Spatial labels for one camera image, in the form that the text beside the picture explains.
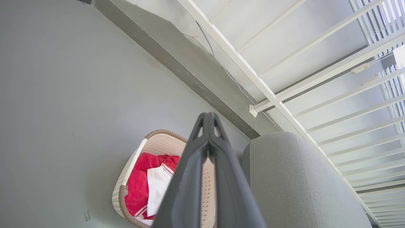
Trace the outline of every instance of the gray painted surface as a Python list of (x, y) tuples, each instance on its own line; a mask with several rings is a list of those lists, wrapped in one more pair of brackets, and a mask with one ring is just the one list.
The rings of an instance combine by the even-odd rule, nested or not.
[(1, 1), (0, 31), (1, 227), (133, 227), (111, 205), (126, 160), (214, 109), (91, 6)]
[(281, 130), (262, 113), (253, 118), (249, 99), (223, 67), (171, 22), (125, 0), (96, 0), (95, 6), (249, 138)]

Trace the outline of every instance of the gray floor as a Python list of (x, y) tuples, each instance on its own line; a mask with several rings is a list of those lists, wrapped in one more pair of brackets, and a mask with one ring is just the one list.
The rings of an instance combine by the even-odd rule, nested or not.
[[(111, 205), (126, 160), (149, 132), (188, 137), (208, 111), (90, 6), (1, 1), (0, 226), (132, 227)], [(241, 153), (249, 139), (222, 122)]]

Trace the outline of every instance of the white cloth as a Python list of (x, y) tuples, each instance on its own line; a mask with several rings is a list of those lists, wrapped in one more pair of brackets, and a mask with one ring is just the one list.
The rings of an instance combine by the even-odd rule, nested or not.
[(149, 198), (147, 215), (152, 216), (158, 213), (160, 203), (163, 200), (167, 187), (173, 176), (173, 170), (165, 164), (157, 168), (148, 169)]

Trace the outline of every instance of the red stripe on white fabric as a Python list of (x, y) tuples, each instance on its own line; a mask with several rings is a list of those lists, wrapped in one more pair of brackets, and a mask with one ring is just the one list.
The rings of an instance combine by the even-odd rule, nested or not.
[(136, 212), (135, 213), (135, 215), (134, 216), (138, 216), (138, 215), (142, 215), (145, 211), (146, 211), (146, 207), (147, 207), (148, 205), (145, 205), (145, 206), (143, 206), (138, 212)]
[(169, 167), (167, 167), (167, 165), (165, 165), (164, 163), (162, 163), (163, 168), (170, 174), (173, 176), (174, 172), (172, 169), (170, 169)]

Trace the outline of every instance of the laundry basket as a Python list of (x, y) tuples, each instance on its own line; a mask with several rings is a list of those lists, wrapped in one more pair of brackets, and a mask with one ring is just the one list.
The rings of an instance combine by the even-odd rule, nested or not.
[[(153, 155), (178, 155), (181, 157), (187, 139), (168, 130), (157, 130), (149, 133), (142, 140), (139, 147), (131, 155), (128, 162), (122, 170), (117, 184), (113, 191), (113, 206), (115, 211), (126, 218), (130, 223), (140, 228), (150, 228), (149, 225), (138, 221), (129, 214), (125, 205), (125, 196), (128, 195), (127, 181), (132, 169), (141, 153), (150, 153)], [(209, 159), (204, 163), (202, 173), (202, 197), (201, 197), (201, 227), (212, 228), (215, 223), (215, 179), (214, 165)]]

